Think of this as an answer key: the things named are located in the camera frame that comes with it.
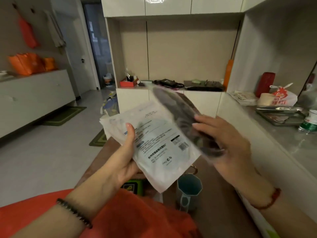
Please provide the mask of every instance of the wooden table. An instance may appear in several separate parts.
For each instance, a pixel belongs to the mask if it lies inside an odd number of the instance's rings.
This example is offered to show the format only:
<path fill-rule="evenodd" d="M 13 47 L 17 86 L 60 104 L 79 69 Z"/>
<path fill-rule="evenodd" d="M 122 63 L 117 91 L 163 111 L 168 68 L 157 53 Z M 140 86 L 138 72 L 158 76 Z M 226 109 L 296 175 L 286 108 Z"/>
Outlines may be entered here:
<path fill-rule="evenodd" d="M 120 147 L 112 137 L 99 152 L 76 186 L 95 173 Z M 194 165 L 197 177 L 203 184 L 199 194 L 199 207 L 190 213 L 203 237 L 261 238 L 261 234 L 244 208 L 234 188 L 228 184 L 203 158 Z M 143 178 L 137 174 L 134 178 Z M 153 197 L 156 190 L 148 183 L 144 187 L 145 196 Z M 176 182 L 163 193 L 164 204 L 176 208 Z"/>

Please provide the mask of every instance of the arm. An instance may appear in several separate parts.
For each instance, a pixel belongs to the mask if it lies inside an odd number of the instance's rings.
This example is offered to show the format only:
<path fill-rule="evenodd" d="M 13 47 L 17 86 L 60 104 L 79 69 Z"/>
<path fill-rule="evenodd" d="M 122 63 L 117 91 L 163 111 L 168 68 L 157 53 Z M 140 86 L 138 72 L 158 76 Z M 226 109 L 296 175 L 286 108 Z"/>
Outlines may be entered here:
<path fill-rule="evenodd" d="M 222 118 L 195 118 L 200 123 L 193 124 L 193 127 L 211 135 L 226 149 L 225 156 L 215 162 L 221 176 L 239 190 L 250 204 L 257 207 L 269 204 L 274 186 L 256 173 L 249 141 Z M 317 224 L 287 201 L 283 192 L 271 207 L 260 212 L 281 238 L 316 237 Z"/>
<path fill-rule="evenodd" d="M 139 170 L 133 156 L 134 128 L 127 124 L 125 143 L 95 174 L 73 190 L 65 200 L 92 220 L 118 189 Z M 13 237 L 79 237 L 84 224 L 69 210 L 55 205 Z"/>

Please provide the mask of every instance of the water bottle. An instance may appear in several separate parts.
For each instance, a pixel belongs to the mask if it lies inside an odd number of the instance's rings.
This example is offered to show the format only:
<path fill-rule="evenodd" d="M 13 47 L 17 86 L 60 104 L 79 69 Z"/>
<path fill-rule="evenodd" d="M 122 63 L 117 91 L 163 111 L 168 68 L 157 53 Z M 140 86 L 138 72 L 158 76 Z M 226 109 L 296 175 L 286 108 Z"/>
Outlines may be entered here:
<path fill-rule="evenodd" d="M 301 133 L 313 134 L 317 133 L 317 110 L 310 110 L 309 115 L 299 126 L 298 131 Z"/>

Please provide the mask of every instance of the metal tray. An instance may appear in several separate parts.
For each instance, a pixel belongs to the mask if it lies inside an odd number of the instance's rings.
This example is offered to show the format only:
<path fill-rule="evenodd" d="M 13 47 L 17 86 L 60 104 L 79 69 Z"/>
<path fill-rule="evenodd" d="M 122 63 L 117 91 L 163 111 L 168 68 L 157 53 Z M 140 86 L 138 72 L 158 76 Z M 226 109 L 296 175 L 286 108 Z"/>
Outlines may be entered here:
<path fill-rule="evenodd" d="M 257 106 L 256 113 L 274 126 L 299 126 L 306 115 L 303 108 L 288 106 Z"/>

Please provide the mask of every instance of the green mat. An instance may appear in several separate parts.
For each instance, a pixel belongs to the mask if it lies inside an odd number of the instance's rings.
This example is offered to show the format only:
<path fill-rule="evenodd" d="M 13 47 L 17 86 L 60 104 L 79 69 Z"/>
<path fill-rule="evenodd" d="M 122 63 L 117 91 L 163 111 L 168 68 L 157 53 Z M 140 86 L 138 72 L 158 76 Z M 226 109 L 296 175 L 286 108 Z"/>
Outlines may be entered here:
<path fill-rule="evenodd" d="M 83 111 L 85 108 L 87 107 L 62 107 L 46 116 L 40 124 L 47 126 L 61 126 L 65 124 L 68 120 L 79 114 L 81 111 Z"/>
<path fill-rule="evenodd" d="M 94 137 L 93 140 L 89 143 L 89 146 L 103 147 L 106 142 L 107 142 L 107 138 L 106 138 L 106 135 L 105 135 L 105 131 L 102 129 L 96 135 L 96 137 Z"/>

